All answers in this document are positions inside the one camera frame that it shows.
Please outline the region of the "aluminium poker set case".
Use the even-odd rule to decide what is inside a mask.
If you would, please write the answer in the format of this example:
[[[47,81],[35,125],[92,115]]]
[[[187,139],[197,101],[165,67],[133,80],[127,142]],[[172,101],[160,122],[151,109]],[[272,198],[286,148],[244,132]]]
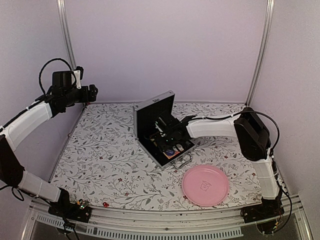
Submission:
[[[195,143],[187,135],[186,120],[172,115],[172,90],[133,105],[134,135],[152,161],[162,170],[181,169],[192,161]]]

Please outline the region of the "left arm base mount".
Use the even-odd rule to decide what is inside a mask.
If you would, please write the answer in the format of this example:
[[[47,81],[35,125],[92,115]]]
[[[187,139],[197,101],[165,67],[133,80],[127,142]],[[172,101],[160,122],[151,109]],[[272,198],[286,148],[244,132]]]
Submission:
[[[80,199],[77,202],[72,203],[67,199],[50,202],[48,213],[68,220],[88,223],[91,217],[92,208],[89,206],[87,200]]]

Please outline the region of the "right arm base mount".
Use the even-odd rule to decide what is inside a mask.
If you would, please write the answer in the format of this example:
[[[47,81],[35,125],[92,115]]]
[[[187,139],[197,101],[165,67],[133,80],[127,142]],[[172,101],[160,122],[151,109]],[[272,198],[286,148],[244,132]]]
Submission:
[[[278,203],[261,203],[252,206],[243,207],[240,215],[245,223],[262,221],[269,218],[278,217],[285,213],[282,204]]]

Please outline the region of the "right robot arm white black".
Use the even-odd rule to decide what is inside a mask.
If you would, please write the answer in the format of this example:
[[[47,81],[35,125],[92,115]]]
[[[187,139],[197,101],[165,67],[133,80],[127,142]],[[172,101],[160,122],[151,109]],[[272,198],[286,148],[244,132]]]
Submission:
[[[163,113],[155,121],[158,132],[156,146],[166,152],[184,142],[201,137],[226,136],[238,139],[241,154],[252,162],[261,186],[261,204],[258,213],[269,218],[281,206],[282,190],[274,157],[275,144],[270,132],[260,119],[262,113],[246,107],[243,111],[226,116],[186,116],[178,120]],[[201,207],[220,204],[227,196],[226,178],[214,172],[209,165],[199,165],[186,172],[182,191],[187,199]]]

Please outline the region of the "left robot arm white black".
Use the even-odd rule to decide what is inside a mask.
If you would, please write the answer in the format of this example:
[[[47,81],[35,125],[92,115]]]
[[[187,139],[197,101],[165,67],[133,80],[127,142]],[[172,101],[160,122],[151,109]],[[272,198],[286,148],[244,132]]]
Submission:
[[[48,201],[63,217],[70,217],[75,211],[68,191],[26,171],[15,151],[29,134],[57,114],[65,113],[75,104],[96,101],[98,89],[93,84],[81,84],[83,73],[81,66],[53,72],[49,89],[0,127],[0,180],[6,188]]]

